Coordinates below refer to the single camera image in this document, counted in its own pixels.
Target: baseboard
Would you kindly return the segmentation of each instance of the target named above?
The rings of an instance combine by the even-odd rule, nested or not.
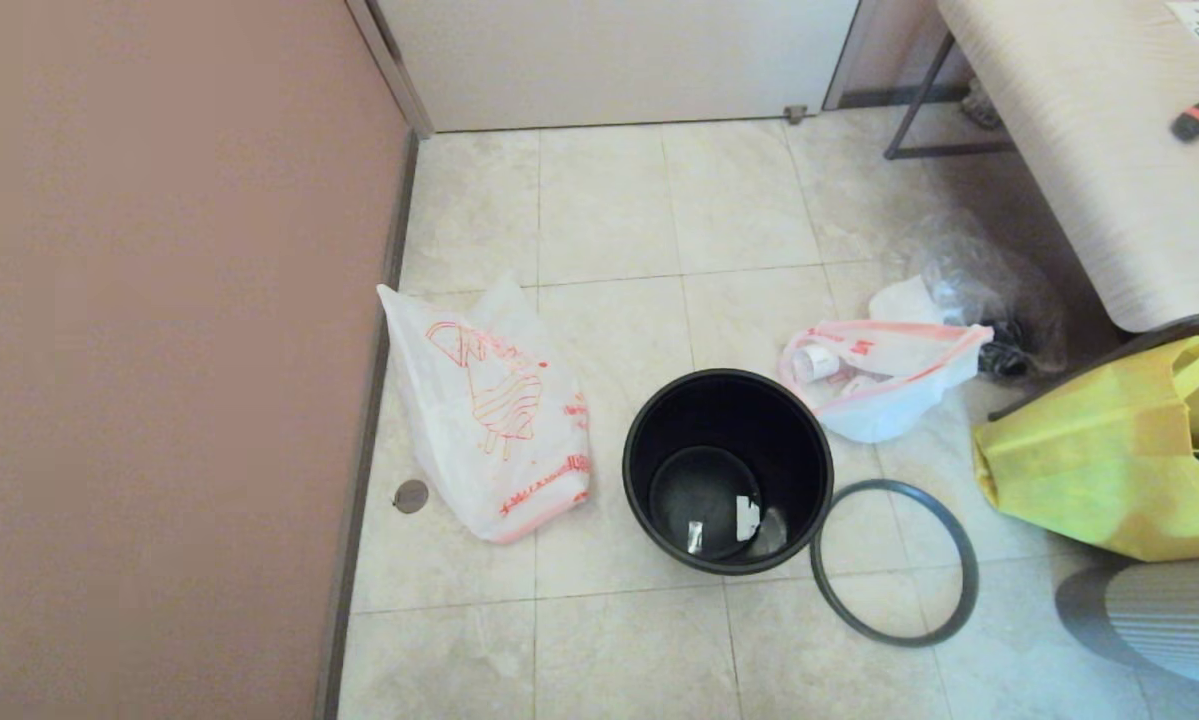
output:
[[[855,90],[840,96],[837,110],[852,108],[884,108],[885,105],[909,105],[918,95],[918,86],[888,87],[888,90]],[[934,85],[924,102],[957,102],[968,95],[966,85]]]
[[[406,240],[408,213],[412,206],[412,181],[417,176],[418,147],[420,140],[416,133],[409,131],[403,177],[399,182],[399,195],[394,200],[394,214],[390,218],[387,255],[381,270],[381,282],[391,288],[399,286],[399,273],[403,271],[403,243]],[[370,381],[367,387],[367,404],[363,407],[359,467],[347,494],[347,512],[342,520],[338,571],[333,583],[335,610],[330,633],[324,643],[324,665],[315,696],[315,720],[335,720],[341,706],[342,666],[347,659],[347,629],[351,621],[351,597],[355,594],[355,569],[359,564],[360,534],[363,530],[363,507],[367,503],[367,480],[372,471],[372,448],[376,446],[378,419],[381,415],[385,361],[390,355],[390,335],[385,328],[384,311],[380,311],[380,319]]]

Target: white plastic bag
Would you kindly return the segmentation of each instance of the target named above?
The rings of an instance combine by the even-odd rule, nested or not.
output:
[[[523,291],[502,278],[465,316],[376,291],[412,449],[470,532],[514,541],[585,500],[585,398]]]
[[[856,442],[882,442],[909,430],[941,401],[946,388],[977,374],[980,347],[993,331],[974,325],[879,323],[874,320],[819,323],[794,337],[777,365],[781,382],[813,409],[826,428]],[[861,386],[818,404],[809,387],[795,381],[793,357],[809,343],[838,355],[878,383]]]

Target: tile floor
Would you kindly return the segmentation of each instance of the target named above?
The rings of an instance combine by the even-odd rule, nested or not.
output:
[[[938,107],[918,139],[959,132],[952,119]],[[619,464],[637,407],[692,369],[771,375],[796,331],[863,316],[882,285],[879,250],[923,214],[966,206],[996,242],[1053,277],[1081,278],[1018,156],[886,163],[896,120],[896,109],[850,110],[795,127],[422,145],[402,290],[460,309],[513,273],[572,347],[591,403],[594,485],[590,502],[511,546],[477,541],[438,498],[394,512],[394,488],[420,470],[388,369],[342,716],[1199,720],[1199,684],[1102,660],[1059,624],[1053,587],[1101,555],[998,515],[974,486],[970,424],[1018,391],[974,381],[905,437],[832,438],[840,485],[881,474],[918,484],[974,539],[977,611],[936,648],[851,633],[806,555],[724,580],[669,559],[631,518]],[[1110,340],[1091,288],[1070,304],[1077,352]],[[954,546],[910,501],[846,501],[824,547],[838,593],[892,633],[922,633],[954,601]]]

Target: yellow tote bag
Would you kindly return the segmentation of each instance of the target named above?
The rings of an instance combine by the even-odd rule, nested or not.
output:
[[[974,444],[1000,512],[1135,559],[1199,557],[1199,337],[1084,374]]]

